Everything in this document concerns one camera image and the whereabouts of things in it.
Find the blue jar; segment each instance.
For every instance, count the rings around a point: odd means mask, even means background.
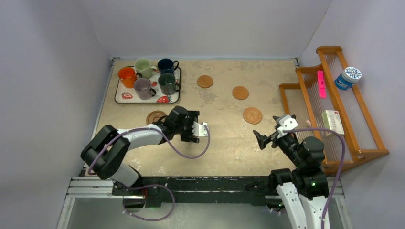
[[[341,90],[349,90],[353,87],[353,84],[357,83],[362,77],[362,73],[354,67],[347,67],[336,78],[335,85]]]

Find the white box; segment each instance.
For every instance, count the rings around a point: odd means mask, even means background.
[[[325,128],[335,131],[340,135],[344,135],[341,117],[338,111],[325,110],[322,112],[323,125]],[[326,136],[332,135],[331,132],[326,132]]]

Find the wooden shelf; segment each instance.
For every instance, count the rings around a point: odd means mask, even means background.
[[[388,154],[358,86],[354,85],[351,90],[342,91],[334,84],[334,80],[348,66],[341,47],[321,46],[317,49],[317,53],[320,57],[320,65],[297,68],[298,83],[279,86],[286,114],[295,114],[297,118],[301,116],[300,120],[297,120],[298,123],[310,120],[313,127],[324,127],[322,112],[324,110],[339,111],[345,131],[347,152],[343,165],[344,171]],[[325,74],[328,95],[326,99],[319,98],[318,70],[323,70]],[[291,90],[294,90],[295,94],[288,99],[288,93]],[[326,173],[335,174],[341,158],[340,140],[333,135],[325,136],[319,131],[314,131],[310,135],[317,137],[325,144],[323,168]]]

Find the black base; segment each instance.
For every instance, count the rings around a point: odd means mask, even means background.
[[[272,206],[277,196],[269,188],[269,177],[142,177],[133,187],[160,184],[170,189],[177,203],[249,203],[253,206]],[[170,194],[161,187],[147,188],[146,207],[171,203]],[[141,190],[113,188],[112,195],[142,195]]]

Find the cork coaster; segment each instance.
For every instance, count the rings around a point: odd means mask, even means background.
[[[239,100],[244,100],[249,96],[249,91],[242,86],[237,86],[232,90],[232,95]]]
[[[157,122],[160,119],[160,117],[163,117],[163,116],[166,116],[166,114],[163,111],[152,111],[148,115],[148,117],[146,117],[146,125],[149,125],[149,124],[151,124],[153,122]]]
[[[248,123],[258,124],[260,123],[260,121],[262,121],[263,115],[259,109],[255,107],[249,107],[243,111],[243,118]]]
[[[202,88],[209,88],[213,83],[214,80],[209,75],[202,75],[197,79],[197,84]]]

